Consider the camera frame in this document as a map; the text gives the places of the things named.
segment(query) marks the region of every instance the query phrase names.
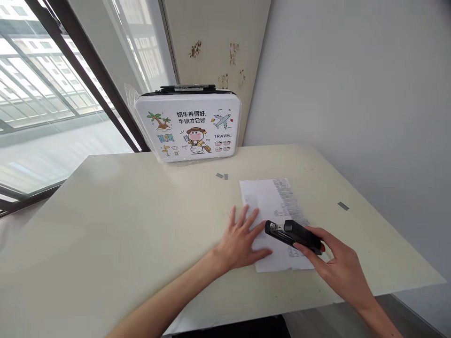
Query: white case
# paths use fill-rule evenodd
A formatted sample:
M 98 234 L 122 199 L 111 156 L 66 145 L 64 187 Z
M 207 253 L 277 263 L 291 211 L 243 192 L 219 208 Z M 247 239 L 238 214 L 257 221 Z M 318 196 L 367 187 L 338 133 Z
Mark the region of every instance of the white case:
M 171 92 L 140 96 L 137 122 L 162 162 L 235 153 L 241 101 L 232 92 Z

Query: paper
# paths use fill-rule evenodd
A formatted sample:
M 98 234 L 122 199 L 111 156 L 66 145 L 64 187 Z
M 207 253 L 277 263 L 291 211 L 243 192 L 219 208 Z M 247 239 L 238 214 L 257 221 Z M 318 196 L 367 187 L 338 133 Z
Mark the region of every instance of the paper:
M 299 210 L 287 179 L 240 181 L 240 188 L 243 204 L 249 204 L 247 216 L 255 208 L 260 208 L 251 229 L 263 220 L 283 224 L 287 219 L 294 219 L 301 225 L 309 224 Z M 270 248 L 272 254 L 255 263 L 257 272 L 313 269 L 313 265 L 301 252 L 267 235 L 264 231 L 252 244 L 253 250 L 262 248 Z

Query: finger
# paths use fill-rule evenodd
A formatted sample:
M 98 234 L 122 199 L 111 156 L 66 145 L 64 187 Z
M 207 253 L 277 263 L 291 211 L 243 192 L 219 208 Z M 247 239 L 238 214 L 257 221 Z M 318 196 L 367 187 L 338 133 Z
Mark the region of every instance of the finger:
M 266 223 L 266 221 L 261 222 L 259 225 L 257 225 L 255 228 L 253 228 L 252 231 L 249 233 L 249 238 L 252 240 L 252 242 L 264 230 L 265 223 Z
M 327 246 L 330 247 L 334 257 L 337 257 L 337 255 L 340 256 L 341 251 L 344 247 L 346 247 L 346 244 L 323 228 L 313 228 L 311 226 L 306 226 L 305 228 L 308 231 L 311 231 L 314 235 L 320 237 L 327 244 Z
M 243 228 L 249 230 L 250 226 L 252 225 L 252 223 L 257 218 L 257 215 L 258 215 L 259 212 L 260 212 L 260 209 L 259 208 L 255 208 L 254 211 L 252 211 L 252 214 L 250 214 L 249 218 L 246 220 L 246 222 L 244 222 Z
M 238 222 L 236 222 L 236 226 L 239 228 L 243 225 L 244 220 L 246 219 L 246 214 L 248 213 L 249 210 L 249 204 L 246 204 L 243 208 L 243 210 L 241 211 L 240 217 L 238 218 Z
M 236 206 L 233 206 L 232 210 L 230 211 L 229 228 L 235 225 L 235 214 L 236 214 Z
M 293 246 L 300 252 L 302 252 L 305 257 L 308 258 L 308 260 L 313 264 L 315 270 L 318 271 L 320 276 L 326 271 L 326 269 L 328 268 L 327 264 L 321 258 L 319 258 L 312 250 L 299 243 L 294 243 Z
M 266 256 L 269 256 L 272 254 L 272 250 L 271 249 L 261 249 L 258 251 L 254 251 L 250 254 L 249 256 L 249 265 L 250 264 L 254 264 L 256 261 L 259 261 L 263 258 L 265 258 Z

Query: wrist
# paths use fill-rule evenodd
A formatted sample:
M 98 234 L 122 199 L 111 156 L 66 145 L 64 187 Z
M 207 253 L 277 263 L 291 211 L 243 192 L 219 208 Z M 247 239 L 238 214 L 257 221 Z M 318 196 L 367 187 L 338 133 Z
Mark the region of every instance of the wrist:
M 364 313 L 374 312 L 380 308 L 380 305 L 374 296 L 371 296 L 367 300 L 352 304 L 352 306 L 361 315 L 363 315 Z
M 221 277 L 230 270 L 230 267 L 218 252 L 217 248 L 210 250 L 203 259 L 207 262 L 208 268 L 215 278 Z

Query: cartoon airplane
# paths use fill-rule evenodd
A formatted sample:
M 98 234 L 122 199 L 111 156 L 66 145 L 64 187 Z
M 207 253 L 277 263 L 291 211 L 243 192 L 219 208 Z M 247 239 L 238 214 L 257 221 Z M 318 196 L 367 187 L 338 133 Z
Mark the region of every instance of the cartoon airplane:
M 214 123 L 213 125 L 216 126 L 216 128 L 219 129 L 220 125 L 224 125 L 224 129 L 227 129 L 227 120 L 230 118 L 230 114 L 226 115 L 224 117 L 220 116 L 220 115 L 215 115 L 215 118 L 219 119 L 218 123 Z

